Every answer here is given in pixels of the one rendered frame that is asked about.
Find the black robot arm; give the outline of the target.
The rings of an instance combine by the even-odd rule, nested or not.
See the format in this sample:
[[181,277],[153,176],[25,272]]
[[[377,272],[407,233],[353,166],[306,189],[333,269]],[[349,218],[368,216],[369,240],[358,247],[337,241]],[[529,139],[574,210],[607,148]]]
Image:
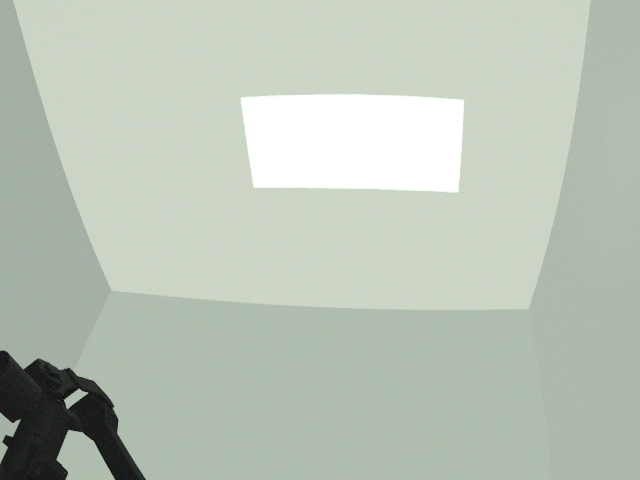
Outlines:
[[[66,408],[64,399],[80,389],[88,392]],[[10,354],[0,351],[0,413],[17,429],[27,431],[59,453],[68,430],[93,440],[115,480],[146,480],[118,435],[118,418],[107,394],[93,381],[71,368],[58,370],[40,358],[23,369]],[[17,430],[16,429],[16,430]],[[65,480],[63,466],[56,471],[42,449],[29,459],[17,480]]]

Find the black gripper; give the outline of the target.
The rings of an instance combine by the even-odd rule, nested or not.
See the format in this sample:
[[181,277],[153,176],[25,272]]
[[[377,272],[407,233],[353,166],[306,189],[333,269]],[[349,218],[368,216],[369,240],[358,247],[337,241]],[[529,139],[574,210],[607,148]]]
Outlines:
[[16,430],[14,436],[5,435],[2,441],[8,448],[0,463],[0,480],[17,480],[16,476],[23,465],[42,449],[51,454],[49,464],[57,471],[62,464],[56,459],[58,452],[41,438],[22,430]]

